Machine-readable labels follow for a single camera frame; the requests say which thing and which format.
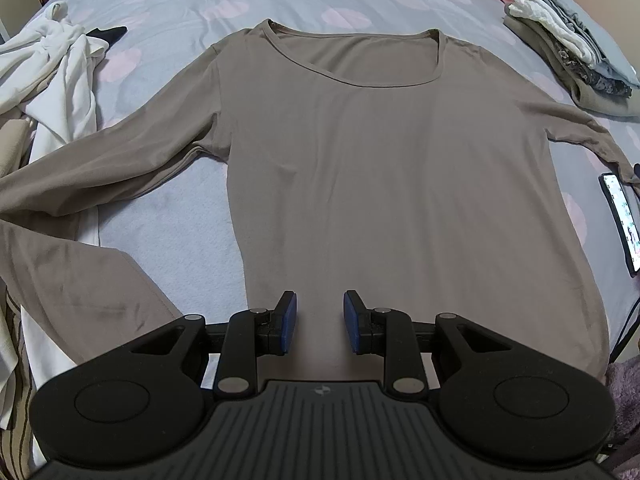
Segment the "white garment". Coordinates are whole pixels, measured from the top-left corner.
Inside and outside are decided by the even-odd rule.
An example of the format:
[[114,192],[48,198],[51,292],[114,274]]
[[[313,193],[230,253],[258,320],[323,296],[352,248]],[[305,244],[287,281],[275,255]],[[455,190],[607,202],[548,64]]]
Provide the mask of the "white garment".
[[98,131],[93,74],[110,45],[88,35],[55,1],[1,46],[1,111],[36,126],[29,160]]

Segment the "black sock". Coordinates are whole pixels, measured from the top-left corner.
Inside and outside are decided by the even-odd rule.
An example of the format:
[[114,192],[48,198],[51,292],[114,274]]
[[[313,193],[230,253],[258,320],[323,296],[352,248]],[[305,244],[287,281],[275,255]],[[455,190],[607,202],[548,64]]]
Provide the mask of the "black sock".
[[119,42],[128,32],[126,26],[116,26],[107,29],[94,28],[87,32],[87,36],[107,42],[110,46]]

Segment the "taupe long sleeve shirt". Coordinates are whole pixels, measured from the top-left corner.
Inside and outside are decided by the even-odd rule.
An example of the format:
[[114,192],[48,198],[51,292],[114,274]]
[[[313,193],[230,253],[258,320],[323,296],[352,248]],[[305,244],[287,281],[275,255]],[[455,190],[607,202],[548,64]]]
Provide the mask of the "taupe long sleeve shirt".
[[637,185],[602,125],[475,44],[316,35],[265,21],[207,48],[111,128],[1,181],[1,223],[74,240],[83,211],[157,190],[200,155],[228,167],[253,308],[291,289],[282,378],[374,377],[347,347],[349,289],[428,321],[456,312],[602,377],[608,320],[549,145]]

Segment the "purple fuzzy blanket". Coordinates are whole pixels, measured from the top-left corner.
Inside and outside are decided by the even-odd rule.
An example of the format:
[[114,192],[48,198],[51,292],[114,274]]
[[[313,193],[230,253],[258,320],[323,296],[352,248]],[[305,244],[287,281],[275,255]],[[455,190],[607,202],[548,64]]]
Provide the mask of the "purple fuzzy blanket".
[[617,479],[639,479],[640,356],[613,363],[606,386],[615,405],[614,427],[602,453],[601,466]]

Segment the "smartphone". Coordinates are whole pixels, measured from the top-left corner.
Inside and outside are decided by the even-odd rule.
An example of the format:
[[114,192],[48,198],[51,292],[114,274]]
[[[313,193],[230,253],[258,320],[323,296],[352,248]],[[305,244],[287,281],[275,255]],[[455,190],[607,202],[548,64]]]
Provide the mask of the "smartphone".
[[639,273],[639,230],[634,222],[628,198],[622,182],[612,172],[600,174],[599,182],[608,206],[612,211],[620,241],[623,245],[627,269],[631,276]]

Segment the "stack of folded clothes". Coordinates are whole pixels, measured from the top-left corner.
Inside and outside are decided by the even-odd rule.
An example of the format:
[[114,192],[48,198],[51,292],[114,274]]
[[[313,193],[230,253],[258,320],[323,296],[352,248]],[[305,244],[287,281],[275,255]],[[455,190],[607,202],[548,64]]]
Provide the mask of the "stack of folded clothes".
[[639,116],[639,78],[615,40],[574,0],[511,0],[503,19],[583,110]]

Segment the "dotted light bed sheet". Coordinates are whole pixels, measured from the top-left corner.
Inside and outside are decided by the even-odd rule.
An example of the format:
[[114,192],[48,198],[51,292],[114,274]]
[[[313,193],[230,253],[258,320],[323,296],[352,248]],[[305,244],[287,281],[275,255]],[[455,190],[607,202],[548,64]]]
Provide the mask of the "dotted light bed sheet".
[[[577,107],[544,60],[503,24],[504,6],[499,0],[55,1],[67,4],[75,24],[128,28],[98,71],[97,132],[149,102],[207,48],[265,21],[316,35],[414,36],[436,29],[484,48],[555,102]],[[601,114],[582,111],[612,134],[632,168],[625,140],[610,122]],[[620,240],[611,216],[594,223],[580,216],[578,209],[605,210],[600,191],[585,197],[582,190],[597,186],[598,169],[617,171],[583,146],[551,142],[549,148],[566,210],[603,301],[610,341],[612,320],[597,265],[590,257],[590,240],[599,237],[612,250],[620,249]],[[76,238],[79,243],[126,252],[181,316],[197,313],[209,322],[224,322],[233,313],[258,309],[246,296],[227,178],[224,162],[200,155],[157,190],[83,211]],[[8,286],[4,294],[12,321],[21,326],[20,352],[36,382],[79,365],[10,296]]]

